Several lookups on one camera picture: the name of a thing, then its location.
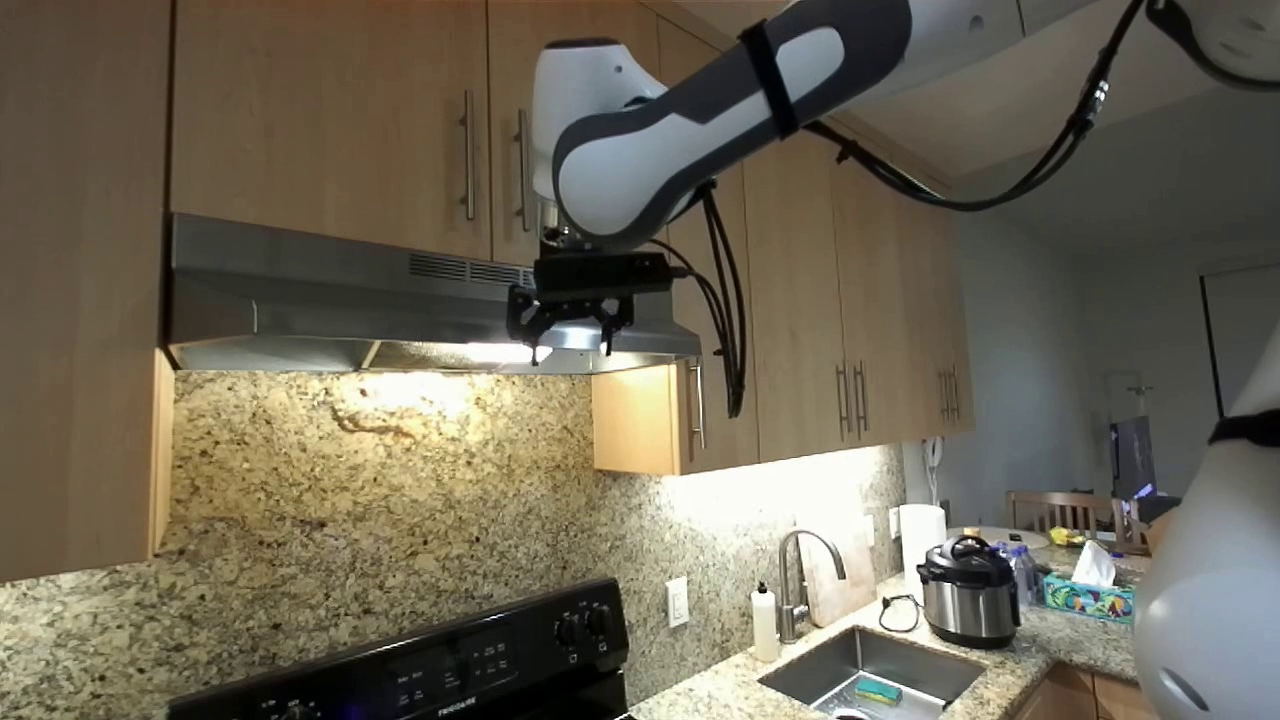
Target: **stainless steel range hood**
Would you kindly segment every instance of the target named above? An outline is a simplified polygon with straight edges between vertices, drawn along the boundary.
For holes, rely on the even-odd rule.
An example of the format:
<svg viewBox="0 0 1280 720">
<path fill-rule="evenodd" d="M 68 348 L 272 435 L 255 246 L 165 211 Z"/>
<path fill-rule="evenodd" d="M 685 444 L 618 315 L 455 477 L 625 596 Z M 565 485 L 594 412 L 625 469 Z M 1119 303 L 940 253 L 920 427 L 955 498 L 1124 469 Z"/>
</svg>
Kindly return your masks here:
<svg viewBox="0 0 1280 720">
<path fill-rule="evenodd" d="M 611 354 L 590 324 L 554 324 L 532 353 L 508 338 L 511 279 L 501 265 L 171 217 L 165 342 L 175 366 L 263 373 L 611 373 L 699 353 L 667 292 L 637 294 Z"/>
</svg>

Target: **kitchen sink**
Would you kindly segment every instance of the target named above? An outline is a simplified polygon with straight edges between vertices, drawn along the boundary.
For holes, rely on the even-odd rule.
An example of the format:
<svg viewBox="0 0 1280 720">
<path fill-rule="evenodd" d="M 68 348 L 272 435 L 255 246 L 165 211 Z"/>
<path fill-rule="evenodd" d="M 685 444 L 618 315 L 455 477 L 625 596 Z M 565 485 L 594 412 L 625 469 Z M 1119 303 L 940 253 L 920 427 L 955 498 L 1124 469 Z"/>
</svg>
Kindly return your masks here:
<svg viewBox="0 0 1280 720">
<path fill-rule="evenodd" d="M 761 674 L 833 720 L 932 720 L 940 717 L 984 668 L 942 657 L 895 634 L 848 627 L 791 664 Z"/>
</svg>

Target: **instant pot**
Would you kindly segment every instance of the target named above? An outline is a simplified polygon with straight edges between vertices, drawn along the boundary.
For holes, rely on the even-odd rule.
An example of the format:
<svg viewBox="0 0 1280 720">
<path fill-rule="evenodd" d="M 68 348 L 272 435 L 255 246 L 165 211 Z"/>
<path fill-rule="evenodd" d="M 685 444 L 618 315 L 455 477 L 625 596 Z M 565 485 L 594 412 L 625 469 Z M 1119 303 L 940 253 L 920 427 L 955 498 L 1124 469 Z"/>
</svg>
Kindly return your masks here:
<svg viewBox="0 0 1280 720">
<path fill-rule="evenodd" d="M 940 640 L 970 647 L 1005 647 L 1016 634 L 1012 565 L 979 534 L 937 544 L 916 565 L 922 587 L 922 619 Z"/>
</svg>

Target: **granite countertop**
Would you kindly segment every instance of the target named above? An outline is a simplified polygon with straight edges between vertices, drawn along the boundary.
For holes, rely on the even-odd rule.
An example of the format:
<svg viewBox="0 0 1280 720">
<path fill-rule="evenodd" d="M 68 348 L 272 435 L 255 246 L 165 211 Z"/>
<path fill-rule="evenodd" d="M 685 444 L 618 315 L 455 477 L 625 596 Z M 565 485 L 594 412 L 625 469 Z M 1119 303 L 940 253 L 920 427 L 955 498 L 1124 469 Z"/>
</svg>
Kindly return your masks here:
<svg viewBox="0 0 1280 720">
<path fill-rule="evenodd" d="M 1039 565 L 1063 569 L 1073 565 L 1073 551 L 1039 551 Z M 1119 560 L 1124 572 L 1145 572 L 1145 560 Z M 1039 682 L 1039 674 L 1051 664 L 1076 664 L 1095 668 L 1119 680 L 1136 680 L 1130 661 L 1130 622 L 1109 622 L 1087 619 L 1073 613 L 1051 607 L 1023 607 L 1021 632 L 1006 647 L 984 652 L 984 647 L 959 647 L 942 643 L 927 632 L 920 619 L 916 632 L 892 632 L 901 640 L 964 657 L 984 664 L 984 673 L 953 701 L 942 710 L 946 720 L 993 720 L 1021 706 L 1021 701 Z M 881 632 L 881 599 L 869 607 L 848 613 L 840 622 L 828 622 L 821 632 L 808 632 L 802 640 L 786 643 L 774 661 L 754 661 L 751 652 L 729 657 L 722 664 L 643 701 L 633 706 L 637 720 L 821 720 L 814 706 L 795 703 L 771 686 L 761 682 L 771 668 L 802 657 L 808 647 L 824 643 L 828 634 L 840 634 L 842 627 L 873 627 Z"/>
</svg>

